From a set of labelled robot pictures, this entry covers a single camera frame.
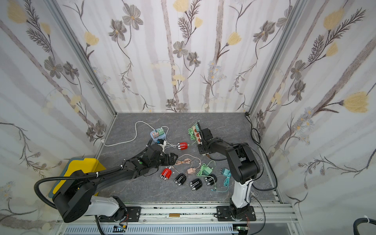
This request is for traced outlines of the beige power strip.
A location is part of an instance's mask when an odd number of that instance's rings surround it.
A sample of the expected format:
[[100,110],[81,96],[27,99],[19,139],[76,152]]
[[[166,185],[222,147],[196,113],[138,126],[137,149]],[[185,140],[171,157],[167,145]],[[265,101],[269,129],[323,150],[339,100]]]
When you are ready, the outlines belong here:
[[200,137],[199,131],[200,131],[200,129],[199,129],[198,123],[194,124],[189,129],[191,140],[193,140],[195,143],[202,144],[202,139]]

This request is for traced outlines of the red shaver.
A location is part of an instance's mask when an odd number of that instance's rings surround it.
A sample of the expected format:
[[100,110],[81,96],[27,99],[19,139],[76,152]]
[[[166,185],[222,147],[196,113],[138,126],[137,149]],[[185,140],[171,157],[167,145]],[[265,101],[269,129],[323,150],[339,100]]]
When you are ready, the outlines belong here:
[[160,178],[163,179],[163,180],[168,180],[168,179],[171,177],[171,175],[172,175],[172,170],[171,170],[171,168],[170,168],[170,167],[169,167],[169,168],[165,168],[165,169],[162,171],[162,173],[161,173],[161,175],[160,175]]
[[188,148],[188,144],[186,143],[186,142],[181,142],[181,143],[178,143],[177,144],[177,148],[179,149],[179,150],[185,150],[185,149],[187,149]]

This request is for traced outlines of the black shaver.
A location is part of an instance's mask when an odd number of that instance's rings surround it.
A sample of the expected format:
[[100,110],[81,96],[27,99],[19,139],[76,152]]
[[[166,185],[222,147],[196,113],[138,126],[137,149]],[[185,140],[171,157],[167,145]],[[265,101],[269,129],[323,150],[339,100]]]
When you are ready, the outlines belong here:
[[217,182],[217,177],[214,174],[210,174],[205,177],[205,182],[208,186],[213,186]]
[[190,182],[190,187],[193,191],[197,191],[202,186],[203,186],[202,181],[199,178],[196,178]]
[[175,184],[178,186],[182,186],[187,180],[187,177],[185,174],[180,173],[174,180]]

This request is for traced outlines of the light green charger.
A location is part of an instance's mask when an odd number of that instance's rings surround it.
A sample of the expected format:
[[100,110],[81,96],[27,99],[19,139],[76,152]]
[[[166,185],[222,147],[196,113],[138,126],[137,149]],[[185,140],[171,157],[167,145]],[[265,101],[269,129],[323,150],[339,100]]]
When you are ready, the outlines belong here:
[[203,169],[203,174],[204,175],[210,175],[212,173],[212,168],[211,167],[205,167],[204,169]]

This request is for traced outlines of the pink charger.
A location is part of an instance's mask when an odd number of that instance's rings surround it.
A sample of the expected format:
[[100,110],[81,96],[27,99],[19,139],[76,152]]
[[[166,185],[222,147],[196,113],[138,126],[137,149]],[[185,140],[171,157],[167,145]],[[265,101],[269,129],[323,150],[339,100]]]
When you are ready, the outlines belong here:
[[189,168],[189,169],[187,170],[187,174],[189,174],[189,175],[196,174],[196,168],[193,168],[193,167]]

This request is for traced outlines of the teal charger end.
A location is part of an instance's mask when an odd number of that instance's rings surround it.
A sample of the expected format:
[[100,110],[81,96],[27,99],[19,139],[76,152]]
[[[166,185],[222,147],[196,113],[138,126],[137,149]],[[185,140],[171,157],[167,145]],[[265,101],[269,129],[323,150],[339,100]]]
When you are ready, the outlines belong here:
[[222,171],[221,171],[221,174],[224,176],[224,177],[227,177],[227,178],[230,178],[231,177],[231,172],[229,169],[227,168],[223,168]]

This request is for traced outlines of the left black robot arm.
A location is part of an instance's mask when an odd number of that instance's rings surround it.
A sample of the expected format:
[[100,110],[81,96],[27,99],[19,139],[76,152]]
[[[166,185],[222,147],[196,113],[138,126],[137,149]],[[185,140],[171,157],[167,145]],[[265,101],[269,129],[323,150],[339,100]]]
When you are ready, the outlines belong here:
[[[163,147],[153,144],[110,169],[90,173],[77,170],[71,176],[41,179],[35,183],[34,191],[45,204],[59,211],[65,223],[90,215],[102,215],[115,222],[122,222],[128,212],[119,197],[97,197],[96,193],[122,181],[143,176],[152,168],[173,166],[177,159],[177,154],[165,153]],[[52,200],[48,200],[39,188],[41,184],[49,181],[64,182]]]

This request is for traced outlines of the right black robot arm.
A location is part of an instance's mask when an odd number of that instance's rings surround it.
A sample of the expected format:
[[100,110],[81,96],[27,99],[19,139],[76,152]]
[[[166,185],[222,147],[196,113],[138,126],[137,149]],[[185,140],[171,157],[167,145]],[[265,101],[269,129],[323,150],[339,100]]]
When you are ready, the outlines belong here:
[[198,145],[202,155],[219,153],[226,157],[230,173],[236,181],[231,205],[240,210],[249,205],[250,187],[260,173],[259,163],[248,144],[231,144],[221,138],[213,137],[207,128],[198,132],[201,139]]

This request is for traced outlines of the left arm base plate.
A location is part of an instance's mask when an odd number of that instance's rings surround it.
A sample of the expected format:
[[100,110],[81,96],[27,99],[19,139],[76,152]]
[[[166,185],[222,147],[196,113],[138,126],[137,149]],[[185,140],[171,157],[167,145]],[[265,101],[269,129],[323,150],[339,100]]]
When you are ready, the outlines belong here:
[[138,222],[141,215],[141,207],[120,207],[112,216],[100,215],[100,222]]

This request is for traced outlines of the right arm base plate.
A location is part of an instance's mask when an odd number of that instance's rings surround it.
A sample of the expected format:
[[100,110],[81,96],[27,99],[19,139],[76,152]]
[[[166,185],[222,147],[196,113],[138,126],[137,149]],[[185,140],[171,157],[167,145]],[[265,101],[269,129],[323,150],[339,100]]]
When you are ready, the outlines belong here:
[[218,221],[256,221],[256,213],[252,206],[235,208],[234,206],[217,206],[215,217]]

